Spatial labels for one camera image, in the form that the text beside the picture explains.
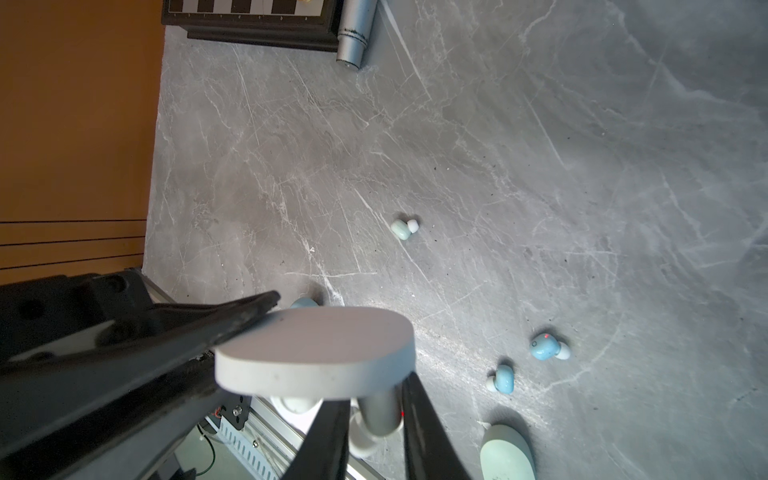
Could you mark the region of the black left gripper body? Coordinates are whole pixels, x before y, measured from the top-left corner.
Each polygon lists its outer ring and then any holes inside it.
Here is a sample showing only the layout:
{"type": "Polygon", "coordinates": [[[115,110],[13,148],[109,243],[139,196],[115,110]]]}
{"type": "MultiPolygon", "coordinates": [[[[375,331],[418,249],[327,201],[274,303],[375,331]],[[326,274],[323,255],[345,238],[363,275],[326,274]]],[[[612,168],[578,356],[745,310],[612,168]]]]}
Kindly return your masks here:
{"type": "Polygon", "coordinates": [[[1,287],[1,361],[158,304],[136,270],[57,275],[1,287]]]}

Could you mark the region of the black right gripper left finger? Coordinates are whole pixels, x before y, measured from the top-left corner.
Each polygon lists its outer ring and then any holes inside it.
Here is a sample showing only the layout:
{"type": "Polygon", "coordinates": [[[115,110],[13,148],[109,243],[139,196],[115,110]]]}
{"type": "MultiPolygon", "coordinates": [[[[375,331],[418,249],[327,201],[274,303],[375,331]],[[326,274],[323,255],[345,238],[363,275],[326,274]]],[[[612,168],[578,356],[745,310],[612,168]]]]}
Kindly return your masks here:
{"type": "Polygon", "coordinates": [[[344,480],[349,457],[349,400],[323,401],[282,480],[344,480]]]}

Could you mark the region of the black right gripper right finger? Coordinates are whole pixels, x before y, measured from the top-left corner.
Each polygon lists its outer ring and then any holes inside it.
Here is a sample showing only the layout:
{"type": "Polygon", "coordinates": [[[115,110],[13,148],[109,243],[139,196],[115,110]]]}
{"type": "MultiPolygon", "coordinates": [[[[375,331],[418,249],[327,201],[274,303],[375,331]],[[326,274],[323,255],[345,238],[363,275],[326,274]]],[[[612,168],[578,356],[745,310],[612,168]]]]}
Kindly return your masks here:
{"type": "Polygon", "coordinates": [[[402,383],[405,468],[408,479],[469,480],[415,372],[402,383]]]}

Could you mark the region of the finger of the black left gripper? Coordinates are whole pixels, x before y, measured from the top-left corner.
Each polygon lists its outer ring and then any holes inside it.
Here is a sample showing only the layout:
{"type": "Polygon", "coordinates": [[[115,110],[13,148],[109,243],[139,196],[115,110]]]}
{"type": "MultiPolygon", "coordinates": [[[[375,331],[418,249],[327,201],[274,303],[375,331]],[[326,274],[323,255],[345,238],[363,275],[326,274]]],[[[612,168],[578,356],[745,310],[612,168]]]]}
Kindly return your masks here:
{"type": "Polygon", "coordinates": [[[148,479],[225,400],[213,361],[142,386],[1,459],[3,479],[148,479]]]}
{"type": "Polygon", "coordinates": [[[85,352],[1,369],[1,397],[119,397],[255,326],[281,299],[268,291],[214,306],[167,304],[121,320],[85,352]]]}

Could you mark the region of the white earbud charging case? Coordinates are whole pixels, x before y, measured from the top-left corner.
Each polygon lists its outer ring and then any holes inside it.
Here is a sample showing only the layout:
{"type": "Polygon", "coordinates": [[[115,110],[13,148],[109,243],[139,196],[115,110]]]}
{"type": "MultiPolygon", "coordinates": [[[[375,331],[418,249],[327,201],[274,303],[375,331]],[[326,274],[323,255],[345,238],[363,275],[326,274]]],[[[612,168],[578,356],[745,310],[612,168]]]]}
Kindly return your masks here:
{"type": "Polygon", "coordinates": [[[398,387],[415,361],[413,326],[396,312],[291,308],[218,346],[215,380],[231,393],[284,400],[297,416],[324,400],[349,400],[350,450],[365,459],[386,437],[368,432],[358,399],[398,387]]]}

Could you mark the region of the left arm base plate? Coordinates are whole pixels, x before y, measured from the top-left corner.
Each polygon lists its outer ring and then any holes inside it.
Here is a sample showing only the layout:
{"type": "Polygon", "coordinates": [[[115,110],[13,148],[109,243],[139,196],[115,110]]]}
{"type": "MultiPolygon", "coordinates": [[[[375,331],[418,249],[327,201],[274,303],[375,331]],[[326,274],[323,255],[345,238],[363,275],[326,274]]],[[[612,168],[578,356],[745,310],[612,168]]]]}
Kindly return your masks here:
{"type": "Polygon", "coordinates": [[[250,396],[227,393],[223,401],[207,416],[207,421],[216,429],[226,420],[235,430],[241,431],[251,410],[250,396]]]}

